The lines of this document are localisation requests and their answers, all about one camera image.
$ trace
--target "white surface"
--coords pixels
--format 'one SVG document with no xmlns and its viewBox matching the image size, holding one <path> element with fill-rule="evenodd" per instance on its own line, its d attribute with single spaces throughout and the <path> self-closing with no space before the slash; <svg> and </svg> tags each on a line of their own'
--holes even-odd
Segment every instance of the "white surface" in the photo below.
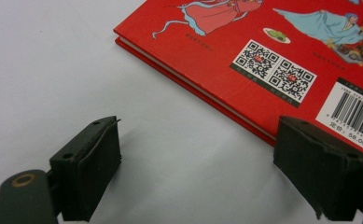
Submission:
<svg viewBox="0 0 363 224">
<path fill-rule="evenodd" d="M 123 160 L 91 223 L 328 223 L 270 146 L 114 44 L 142 3 L 0 1 L 0 184 L 117 115 Z"/>
</svg>

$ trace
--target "clamp jaw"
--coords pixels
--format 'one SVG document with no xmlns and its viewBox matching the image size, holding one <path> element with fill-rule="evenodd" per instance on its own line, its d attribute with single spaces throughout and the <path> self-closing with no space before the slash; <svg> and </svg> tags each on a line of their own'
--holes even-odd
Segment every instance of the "clamp jaw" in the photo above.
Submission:
<svg viewBox="0 0 363 224">
<path fill-rule="evenodd" d="M 281 117 L 274 164 L 329 220 L 363 213 L 363 153 L 304 120 Z"/>
<path fill-rule="evenodd" d="M 120 165 L 118 120 L 89 124 L 50 158 L 51 170 L 29 170 L 0 187 L 0 224 L 89 221 Z"/>
</svg>

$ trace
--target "cartoon figure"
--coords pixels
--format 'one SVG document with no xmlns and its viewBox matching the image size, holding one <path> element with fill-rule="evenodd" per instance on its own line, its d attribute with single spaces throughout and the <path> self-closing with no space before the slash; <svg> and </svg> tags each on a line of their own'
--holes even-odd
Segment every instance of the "cartoon figure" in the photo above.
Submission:
<svg viewBox="0 0 363 224">
<path fill-rule="evenodd" d="M 172 23 L 187 24 L 196 34 L 208 35 L 219 27 L 244 18 L 249 11 L 259 8 L 261 4 L 262 0 L 192 2 L 178 7 L 184 13 L 184 21 L 167 21 L 161 31 L 152 33 L 152 37 L 156 38 L 157 34 L 164 32 Z"/>
<path fill-rule="evenodd" d="M 363 31 L 356 25 L 358 16 L 347 13 L 336 15 L 325 10 L 309 14 L 273 9 L 291 22 L 302 33 L 323 41 L 325 44 L 355 44 L 363 40 Z"/>
</svg>

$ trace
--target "barcode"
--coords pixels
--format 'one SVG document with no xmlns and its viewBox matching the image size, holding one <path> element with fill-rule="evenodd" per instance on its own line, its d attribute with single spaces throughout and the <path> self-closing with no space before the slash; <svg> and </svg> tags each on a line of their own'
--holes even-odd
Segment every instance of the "barcode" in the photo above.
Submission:
<svg viewBox="0 0 363 224">
<path fill-rule="evenodd" d="M 316 119 L 363 148 L 363 89 L 339 78 Z"/>
<path fill-rule="evenodd" d="M 344 92 L 331 116 L 363 134 L 363 100 Z"/>
</svg>

